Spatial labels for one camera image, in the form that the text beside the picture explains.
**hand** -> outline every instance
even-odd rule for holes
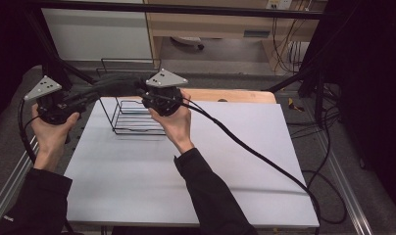
[[[191,99],[191,96],[185,93],[183,90],[180,91],[183,98],[187,100]],[[184,104],[189,104],[189,101],[183,100]],[[181,154],[194,148],[194,144],[191,142],[190,129],[191,129],[191,111],[181,106],[177,111],[169,117],[161,117],[153,109],[149,109],[152,119],[157,121],[167,133],[168,138],[174,143]]]
[[[38,116],[38,105],[32,106],[32,117]],[[39,144],[39,151],[36,157],[34,168],[54,171],[59,159],[64,154],[64,145],[68,132],[75,126],[79,113],[74,113],[61,125],[46,123],[41,118],[36,118],[32,123],[33,132]]]

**white cabinet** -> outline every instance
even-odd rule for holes
[[[95,1],[143,3],[142,0]],[[42,11],[58,53],[64,60],[152,58],[144,13],[59,9]]]

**metal bracket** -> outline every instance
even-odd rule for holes
[[[44,76],[41,81],[29,93],[24,96],[25,101],[31,101],[39,97],[48,95],[55,91],[61,90],[63,87],[48,76]]]
[[[146,80],[146,85],[158,88],[177,86],[182,84],[188,84],[188,80],[164,69],[156,73],[150,79]]]

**white table surface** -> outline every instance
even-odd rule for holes
[[[114,99],[102,99],[110,114]],[[305,183],[280,105],[197,102],[237,137]],[[319,226],[309,196],[192,111],[191,138],[256,227]],[[196,226],[178,152],[166,136],[116,135],[97,102],[65,176],[69,221],[103,225]]]

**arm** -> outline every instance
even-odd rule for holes
[[[182,92],[183,97],[190,96]],[[191,112],[180,107],[170,117],[160,117],[150,110],[152,118],[165,129],[168,138],[181,153],[175,165],[185,179],[203,234],[256,235],[227,185],[219,178],[194,147],[190,139]]]
[[[32,107],[37,117],[36,106]],[[0,220],[0,234],[60,234],[66,221],[67,196],[72,181],[54,173],[64,153],[67,133],[78,114],[62,125],[50,125],[40,118],[32,122],[39,151],[33,168],[13,207]]]

